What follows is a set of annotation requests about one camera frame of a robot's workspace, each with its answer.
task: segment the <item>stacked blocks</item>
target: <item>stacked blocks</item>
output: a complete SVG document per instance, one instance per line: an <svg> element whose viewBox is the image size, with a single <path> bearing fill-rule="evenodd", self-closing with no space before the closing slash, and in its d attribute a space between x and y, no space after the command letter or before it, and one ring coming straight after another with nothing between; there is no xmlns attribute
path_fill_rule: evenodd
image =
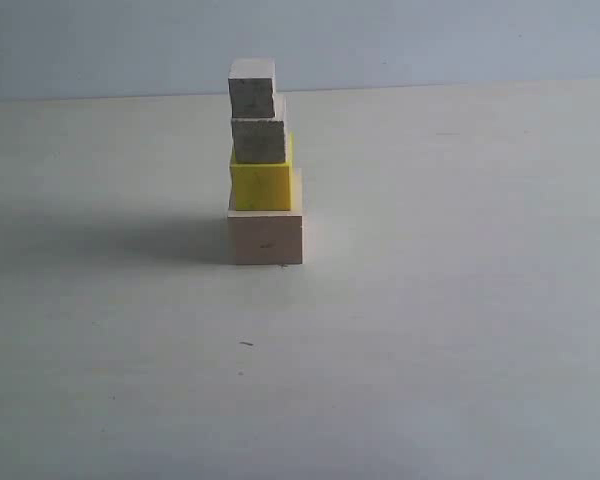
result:
<svg viewBox="0 0 600 480"><path fill-rule="evenodd" d="M231 98L229 231L237 264L302 263L302 180L272 59L236 60Z"/></svg>

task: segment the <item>cube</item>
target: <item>cube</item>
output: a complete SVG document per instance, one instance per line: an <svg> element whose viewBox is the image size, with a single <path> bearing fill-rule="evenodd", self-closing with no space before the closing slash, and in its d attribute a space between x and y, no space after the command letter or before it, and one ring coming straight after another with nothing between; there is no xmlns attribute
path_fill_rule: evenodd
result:
<svg viewBox="0 0 600 480"><path fill-rule="evenodd" d="M293 135L285 163L237 163L230 171L235 210L291 210L293 198Z"/></svg>
<svg viewBox="0 0 600 480"><path fill-rule="evenodd" d="M273 118L232 118L231 133L237 163L286 162L286 101L276 95Z"/></svg>
<svg viewBox="0 0 600 480"><path fill-rule="evenodd" d="M271 118L275 114L275 63L272 58L239 58L229 72L233 118Z"/></svg>
<svg viewBox="0 0 600 480"><path fill-rule="evenodd" d="M291 265L303 262L302 178L294 175L293 209L238 211L229 205L229 236L237 265Z"/></svg>

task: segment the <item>wooden block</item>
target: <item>wooden block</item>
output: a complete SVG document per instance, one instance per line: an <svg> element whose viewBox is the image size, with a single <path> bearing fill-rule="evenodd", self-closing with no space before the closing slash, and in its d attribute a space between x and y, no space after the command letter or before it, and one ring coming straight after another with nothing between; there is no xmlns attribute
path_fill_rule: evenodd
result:
<svg viewBox="0 0 600 480"><path fill-rule="evenodd" d="M238 58L231 65L229 96L234 118L272 118L275 92L272 58Z"/></svg>
<svg viewBox="0 0 600 480"><path fill-rule="evenodd" d="M231 133L237 163L286 162L286 102L276 94L273 118L232 118Z"/></svg>
<svg viewBox="0 0 600 480"><path fill-rule="evenodd" d="M287 142L285 163L237 163L231 155L234 208L236 210L291 210L293 199L293 135Z"/></svg>
<svg viewBox="0 0 600 480"><path fill-rule="evenodd" d="M302 178L294 174L293 209L238 211L229 203L229 235L237 265L300 264L303 261Z"/></svg>

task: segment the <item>block tower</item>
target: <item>block tower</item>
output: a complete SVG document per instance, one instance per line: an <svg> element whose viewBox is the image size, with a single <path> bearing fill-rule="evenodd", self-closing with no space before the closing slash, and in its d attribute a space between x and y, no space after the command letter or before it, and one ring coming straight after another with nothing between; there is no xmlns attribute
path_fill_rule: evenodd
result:
<svg viewBox="0 0 600 480"><path fill-rule="evenodd" d="M269 58L240 58L229 73L231 198L229 235L241 265L302 263L302 178L293 135Z"/></svg>

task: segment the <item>white wall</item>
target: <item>white wall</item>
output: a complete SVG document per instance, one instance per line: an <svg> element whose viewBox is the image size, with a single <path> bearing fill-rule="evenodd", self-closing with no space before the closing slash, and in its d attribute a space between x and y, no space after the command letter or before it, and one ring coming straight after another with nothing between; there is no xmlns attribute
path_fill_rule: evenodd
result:
<svg viewBox="0 0 600 480"><path fill-rule="evenodd" d="M0 0L0 99L600 76L600 0Z"/></svg>

